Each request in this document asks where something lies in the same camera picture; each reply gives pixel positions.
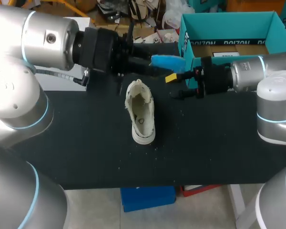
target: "blue brush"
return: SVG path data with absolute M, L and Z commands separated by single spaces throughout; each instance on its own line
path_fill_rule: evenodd
M 179 56 L 154 55 L 152 56 L 152 66 L 172 70 L 174 73 L 184 73 L 185 59 Z

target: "white sneaker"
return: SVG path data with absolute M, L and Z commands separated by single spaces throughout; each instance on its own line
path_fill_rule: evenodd
M 133 139 L 141 145 L 150 144 L 156 136 L 154 103 L 151 90 L 141 80 L 128 86 L 125 106 L 133 123 Z

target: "yellow tag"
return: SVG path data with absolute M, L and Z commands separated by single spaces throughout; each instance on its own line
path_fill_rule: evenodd
M 173 73 L 173 74 L 171 74 L 165 78 L 165 82 L 169 83 L 169 82 L 176 80 L 176 79 L 177 79 L 177 74 Z

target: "white plastic bag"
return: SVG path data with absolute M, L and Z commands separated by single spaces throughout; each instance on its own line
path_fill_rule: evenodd
M 162 19 L 162 28 L 164 29 L 166 22 L 174 29 L 179 29 L 184 13 L 195 13 L 194 8 L 188 5 L 186 0 L 166 0 L 166 12 Z

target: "black table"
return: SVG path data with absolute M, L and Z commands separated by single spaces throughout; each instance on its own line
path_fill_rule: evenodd
M 175 44 L 151 46 L 177 54 Z M 65 189 L 263 183 L 286 166 L 286 146 L 261 140 L 255 93 L 225 93 L 176 101 L 186 88 L 141 77 L 155 100 L 156 139 L 134 142 L 121 96 L 110 77 L 96 75 L 89 92 L 47 92 L 54 120 L 39 136 L 13 147 Z

